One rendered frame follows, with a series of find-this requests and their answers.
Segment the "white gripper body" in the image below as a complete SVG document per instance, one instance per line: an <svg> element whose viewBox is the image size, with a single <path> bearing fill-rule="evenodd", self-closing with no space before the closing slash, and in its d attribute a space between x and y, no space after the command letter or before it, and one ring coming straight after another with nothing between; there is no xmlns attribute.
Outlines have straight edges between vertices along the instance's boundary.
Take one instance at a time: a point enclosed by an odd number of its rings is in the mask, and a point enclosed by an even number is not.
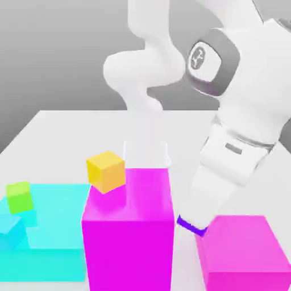
<svg viewBox="0 0 291 291"><path fill-rule="evenodd" d="M215 173L245 185L271 150L271 145L253 144L225 130L211 130L201 150L200 161Z"/></svg>

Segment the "small purple cube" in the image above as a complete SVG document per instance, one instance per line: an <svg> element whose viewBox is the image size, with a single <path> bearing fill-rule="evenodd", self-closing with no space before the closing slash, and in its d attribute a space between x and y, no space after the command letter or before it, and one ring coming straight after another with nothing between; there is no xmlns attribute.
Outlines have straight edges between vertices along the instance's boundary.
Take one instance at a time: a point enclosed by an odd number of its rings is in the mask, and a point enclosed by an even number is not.
<svg viewBox="0 0 291 291"><path fill-rule="evenodd" d="M178 216L177 218L177 224L182 226L183 228L191 231L192 233L200 236L200 237L203 237L207 231L207 227L204 228L204 229L198 229L196 228L195 226L191 225L189 222L187 222L186 220L184 220L181 215Z"/></svg>

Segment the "small orange cube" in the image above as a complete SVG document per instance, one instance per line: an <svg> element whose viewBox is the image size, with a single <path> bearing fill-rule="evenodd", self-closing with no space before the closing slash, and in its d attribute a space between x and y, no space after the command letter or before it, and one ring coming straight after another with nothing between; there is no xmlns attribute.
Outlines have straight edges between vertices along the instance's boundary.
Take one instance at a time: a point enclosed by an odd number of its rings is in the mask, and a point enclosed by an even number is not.
<svg viewBox="0 0 291 291"><path fill-rule="evenodd" d="M86 160L88 180L102 194L126 183L125 162L111 151L102 152Z"/></svg>

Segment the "small green cube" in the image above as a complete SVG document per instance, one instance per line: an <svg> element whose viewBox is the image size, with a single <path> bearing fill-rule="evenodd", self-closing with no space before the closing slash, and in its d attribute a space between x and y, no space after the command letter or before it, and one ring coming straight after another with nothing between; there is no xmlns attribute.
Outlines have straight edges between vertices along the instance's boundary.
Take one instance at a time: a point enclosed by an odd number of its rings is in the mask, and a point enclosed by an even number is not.
<svg viewBox="0 0 291 291"><path fill-rule="evenodd" d="M22 213L34 208L28 181L8 184L6 197L11 214Z"/></svg>

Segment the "small cyan cube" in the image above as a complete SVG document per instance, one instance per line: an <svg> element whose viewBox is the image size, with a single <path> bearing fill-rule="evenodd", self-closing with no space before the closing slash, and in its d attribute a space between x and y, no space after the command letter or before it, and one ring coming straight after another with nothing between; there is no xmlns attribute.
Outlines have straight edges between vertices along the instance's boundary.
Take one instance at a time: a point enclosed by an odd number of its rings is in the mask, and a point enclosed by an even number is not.
<svg viewBox="0 0 291 291"><path fill-rule="evenodd" d="M0 251L14 250L26 237L23 219L11 214L0 214Z"/></svg>

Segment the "large pink box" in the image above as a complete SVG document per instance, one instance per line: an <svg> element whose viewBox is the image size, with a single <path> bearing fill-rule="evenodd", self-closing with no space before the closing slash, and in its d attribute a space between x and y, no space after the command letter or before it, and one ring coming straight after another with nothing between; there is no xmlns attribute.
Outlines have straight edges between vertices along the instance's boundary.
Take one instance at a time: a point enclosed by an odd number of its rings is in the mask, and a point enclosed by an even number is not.
<svg viewBox="0 0 291 291"><path fill-rule="evenodd" d="M264 216L219 215L196 244L206 291L291 286L291 264Z"/></svg>

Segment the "large magenta box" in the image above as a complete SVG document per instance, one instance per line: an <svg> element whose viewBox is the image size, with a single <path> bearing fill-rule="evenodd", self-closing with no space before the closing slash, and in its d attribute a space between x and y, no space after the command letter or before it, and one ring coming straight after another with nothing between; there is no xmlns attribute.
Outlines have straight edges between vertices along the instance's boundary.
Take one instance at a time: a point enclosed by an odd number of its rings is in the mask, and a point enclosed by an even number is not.
<svg viewBox="0 0 291 291"><path fill-rule="evenodd" d="M90 291L171 291L174 214L169 173L126 169L125 185L91 186L81 219Z"/></svg>

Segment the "large cyan box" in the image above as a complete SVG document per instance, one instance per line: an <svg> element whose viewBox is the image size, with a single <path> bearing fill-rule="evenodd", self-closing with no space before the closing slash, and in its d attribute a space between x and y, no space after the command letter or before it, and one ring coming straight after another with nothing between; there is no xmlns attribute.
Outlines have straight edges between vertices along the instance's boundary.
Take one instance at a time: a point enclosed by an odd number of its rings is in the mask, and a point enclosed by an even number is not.
<svg viewBox="0 0 291 291"><path fill-rule="evenodd" d="M23 219L26 237L0 251L0 282L82 282L86 277L81 217L87 184L32 184L34 208L11 214L7 198L0 214Z"/></svg>

